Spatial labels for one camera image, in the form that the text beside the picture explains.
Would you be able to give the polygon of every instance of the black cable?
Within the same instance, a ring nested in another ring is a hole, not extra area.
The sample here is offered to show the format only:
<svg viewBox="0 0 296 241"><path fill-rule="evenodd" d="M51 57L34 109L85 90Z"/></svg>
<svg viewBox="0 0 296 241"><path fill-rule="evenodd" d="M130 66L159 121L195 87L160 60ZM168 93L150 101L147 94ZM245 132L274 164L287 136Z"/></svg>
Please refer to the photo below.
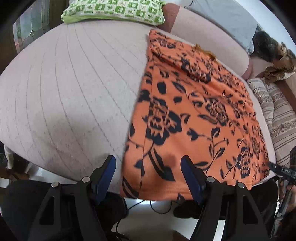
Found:
<svg viewBox="0 0 296 241"><path fill-rule="evenodd" d="M173 202L171 201L171 202L170 202L170 208L168 209L168 211L166 211L166 212L164 212L164 213L160 213L160 212L156 211L156 210L152 207L152 204L151 204L151 201L150 201L150 207L151 207L151 209L152 209L154 212L158 213L158 214L167 214L167 213L172 209L172 205L173 205Z"/></svg>
<svg viewBox="0 0 296 241"><path fill-rule="evenodd" d="M272 226L272 229L271 229L271 232L270 232L270 235L269 235L269 238L271 239L272 236L274 235L274 229L276 227L276 219L277 219L277 216L279 215L279 211L277 211L275 217L274 217L274 224Z"/></svg>
<svg viewBox="0 0 296 241"><path fill-rule="evenodd" d="M138 203L132 205L131 207L128 208L128 210L131 210L134 206L137 206L138 204L140 204L140 203L142 203L142 202L144 202L144 201L146 201L146 200L142 200L142 201L140 201L140 202L138 202ZM169 208L169 210L166 211L166 212L164 212L164 213L160 213L160 212L156 211L156 210L152 207L151 201L150 201L150 207L152 208L152 210L153 210L154 212L156 212L156 213L158 213L158 214L167 214L169 211L171 211L171 209L172 209L172 205L173 205L173 202L175 202L175 201L171 201L171 202L170 202L170 208ZM120 221L116 224L116 227L115 227L115 231L116 231L116 233L118 233L118 226L119 226Z"/></svg>
<svg viewBox="0 0 296 241"><path fill-rule="evenodd" d="M193 1L191 1L191 4L187 7L185 6L184 8L190 8L190 6L193 4Z"/></svg>
<svg viewBox="0 0 296 241"><path fill-rule="evenodd" d="M294 183L291 185L291 188L290 188L290 190L289 190L289 191L287 191L287 192L285 193L285 196L284 196L282 199L280 199L279 201L283 200L283 199L286 197L286 195L287 195L287 196L289 196L289 195L290 195L290 192L291 192L291 190L292 190L292 188L293 188L293 186L294 186L295 184L296 184L296 179L295 179Z"/></svg>
<svg viewBox="0 0 296 241"><path fill-rule="evenodd" d="M140 203L142 203L142 202L144 202L144 201L146 201L146 200L140 201L140 202L138 202L138 203L132 205L131 207L128 208L128 210L131 210L134 206L137 206L138 204L140 204Z"/></svg>
<svg viewBox="0 0 296 241"><path fill-rule="evenodd" d="M145 201L145 200L142 200L142 201L140 201L140 202L138 202L138 203L132 205L131 207L128 208L128 210L131 210L134 206L137 206L138 204L140 204L140 203L142 203L142 202L144 202L144 201ZM119 226L120 221L121 221L121 220L119 220L119 222L116 224L116 227L115 227L115 231L116 231L116 233L118 233L118 226Z"/></svg>

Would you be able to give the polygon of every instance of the black floral pattern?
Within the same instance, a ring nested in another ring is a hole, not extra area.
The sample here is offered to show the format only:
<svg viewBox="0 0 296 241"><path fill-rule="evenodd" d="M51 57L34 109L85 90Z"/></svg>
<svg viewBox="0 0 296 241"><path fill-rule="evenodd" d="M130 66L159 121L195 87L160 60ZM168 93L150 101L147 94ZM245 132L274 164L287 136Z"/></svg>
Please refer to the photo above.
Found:
<svg viewBox="0 0 296 241"><path fill-rule="evenodd" d="M256 155L257 159L259 159L259 154L260 154L260 145L258 144L256 138L252 137L252 148L253 148L253 153Z"/></svg>
<svg viewBox="0 0 296 241"><path fill-rule="evenodd" d="M179 199L184 193L177 167L183 155L192 155L206 175L230 185L242 181L249 188L266 177L264 137L239 78L207 52L155 30L149 38L126 143L125 165L132 166L123 171L122 194L146 199L158 193L167 199L175 191Z"/></svg>
<svg viewBox="0 0 296 241"><path fill-rule="evenodd" d="M170 133L181 131L180 117L169 111L164 100L153 97L149 107L146 137L156 145L163 145Z"/></svg>
<svg viewBox="0 0 296 241"><path fill-rule="evenodd" d="M167 47L169 49L176 48L175 44L168 43L165 39L159 39L158 42L159 42L160 46Z"/></svg>
<svg viewBox="0 0 296 241"><path fill-rule="evenodd" d="M240 154L237 156L237 168L241 171L241 178L250 175L251 157L248 147L242 147Z"/></svg>
<svg viewBox="0 0 296 241"><path fill-rule="evenodd" d="M208 98L205 108L212 117L216 117L221 126L227 125L229 119L224 104L222 104L216 98Z"/></svg>

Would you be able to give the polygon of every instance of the green patterned pillow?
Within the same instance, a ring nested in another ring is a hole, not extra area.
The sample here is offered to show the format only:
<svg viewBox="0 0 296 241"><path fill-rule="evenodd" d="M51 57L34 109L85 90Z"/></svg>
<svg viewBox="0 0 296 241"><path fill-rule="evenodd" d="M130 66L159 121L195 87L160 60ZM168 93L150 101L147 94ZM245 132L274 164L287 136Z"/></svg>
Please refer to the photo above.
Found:
<svg viewBox="0 0 296 241"><path fill-rule="evenodd" d="M65 23L84 19L115 19L143 22L151 25L163 24L165 18L159 0L75 0L63 12Z"/></svg>

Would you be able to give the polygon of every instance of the bed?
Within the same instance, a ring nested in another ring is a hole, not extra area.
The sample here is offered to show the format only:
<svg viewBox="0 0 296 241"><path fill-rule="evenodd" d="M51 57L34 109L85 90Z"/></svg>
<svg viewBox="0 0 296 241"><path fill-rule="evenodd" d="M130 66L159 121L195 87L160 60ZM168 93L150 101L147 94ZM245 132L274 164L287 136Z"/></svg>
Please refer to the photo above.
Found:
<svg viewBox="0 0 296 241"><path fill-rule="evenodd" d="M256 61L203 17L174 4L165 5L163 12L162 33L211 50L245 84L269 161L275 163L276 152L260 102L245 81L262 71ZM195 25L197 18L202 25ZM112 153L117 169L110 191L118 192L150 29L132 22L85 21L59 25L30 44L0 76L2 142L34 164L73 180L92 173ZM291 82L278 85L288 100L295 98Z"/></svg>

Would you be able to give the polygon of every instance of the gray blanket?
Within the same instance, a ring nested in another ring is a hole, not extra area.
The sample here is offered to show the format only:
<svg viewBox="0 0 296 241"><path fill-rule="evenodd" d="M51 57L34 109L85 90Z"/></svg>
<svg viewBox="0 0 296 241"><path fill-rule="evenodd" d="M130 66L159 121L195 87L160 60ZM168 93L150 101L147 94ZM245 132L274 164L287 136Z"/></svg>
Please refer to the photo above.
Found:
<svg viewBox="0 0 296 241"><path fill-rule="evenodd" d="M252 38L257 21L239 3L234 0L193 0L186 8L218 25L248 54L253 53Z"/></svg>

